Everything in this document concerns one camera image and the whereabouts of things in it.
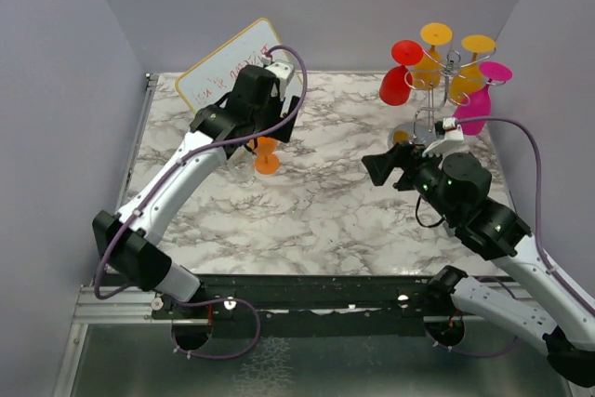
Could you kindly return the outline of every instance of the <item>yellow wine glass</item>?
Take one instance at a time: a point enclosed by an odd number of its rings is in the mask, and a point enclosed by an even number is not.
[[[453,38],[453,31],[443,23],[432,22],[421,29],[420,35],[423,41],[430,45],[430,49],[413,68],[413,86],[430,90],[440,84],[441,78],[441,67],[436,61],[442,60],[442,57],[436,46],[448,44]]]
[[[461,45],[472,54],[471,64],[461,67],[458,73],[460,76],[453,79],[449,93],[454,102],[464,104],[471,93],[477,92],[485,84],[483,75],[475,62],[477,55],[494,51],[496,42],[491,37],[472,34],[465,37],[461,41]]]

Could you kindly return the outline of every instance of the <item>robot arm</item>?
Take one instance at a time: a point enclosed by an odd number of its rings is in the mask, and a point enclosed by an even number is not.
[[[285,99],[294,67],[263,61],[266,67],[244,67],[229,94],[198,111],[178,149],[142,192],[115,215],[101,211],[93,220],[100,255],[131,284],[191,300],[200,280],[157,248],[169,222],[203,180],[252,136],[270,129],[270,137],[289,141],[304,94]],[[105,261],[96,276],[98,298],[110,297],[99,292],[104,267]]]
[[[460,132],[456,126],[451,128]],[[452,267],[430,283],[439,299],[451,299],[460,310],[482,316],[526,340],[547,354],[552,367],[574,383],[595,385],[595,299],[560,266],[554,264],[574,293],[551,274],[529,226],[507,206],[487,196],[492,176],[471,153],[456,152],[442,158],[441,147],[453,149],[453,140],[460,139],[462,134],[429,147],[401,142],[362,161],[377,186],[384,184],[394,167],[401,168],[403,174],[393,188],[418,191],[455,229],[464,246],[509,274],[543,311],[490,291]]]

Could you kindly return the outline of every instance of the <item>table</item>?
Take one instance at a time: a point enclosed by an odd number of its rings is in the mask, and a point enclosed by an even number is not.
[[[178,147],[192,113],[164,73],[149,112],[129,185],[135,195]],[[441,226],[417,225],[416,192],[396,192],[391,180],[374,187],[361,158],[385,152],[388,134],[424,104],[413,92],[403,106],[378,98],[383,74],[311,73],[307,101],[272,176],[256,174],[249,188],[221,168],[171,222],[160,244],[196,273],[434,274],[445,264],[471,274],[498,272]],[[447,105],[443,114],[451,114]],[[507,188],[487,130],[469,149],[493,175],[490,196],[508,204]],[[426,222],[438,219],[422,205]]]

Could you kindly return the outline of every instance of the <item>marble table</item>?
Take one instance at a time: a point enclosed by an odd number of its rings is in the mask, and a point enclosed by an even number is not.
[[[192,120],[174,88],[177,76],[160,76],[128,196],[158,172]],[[196,273],[416,275],[445,264],[498,273],[442,226],[417,225],[417,193],[391,187],[399,172],[378,188],[367,177],[361,158],[386,151],[390,130],[410,121],[425,101],[414,92],[404,106],[387,106],[378,98],[382,76],[312,73],[292,140],[276,152],[279,170],[257,173],[242,188],[220,168],[181,208],[160,247]],[[487,130],[468,145],[493,174],[491,197],[508,204]],[[420,217],[438,218],[428,205]]]

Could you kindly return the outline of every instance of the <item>whiteboard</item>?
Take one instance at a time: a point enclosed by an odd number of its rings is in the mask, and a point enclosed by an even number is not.
[[[259,19],[183,73],[176,80],[176,90],[188,107],[197,112],[231,91],[238,72],[245,65],[261,65],[258,55],[280,43],[271,22]],[[272,56],[291,61],[282,51],[276,51]],[[285,95],[289,98],[300,96],[301,89],[301,80],[295,75]]]

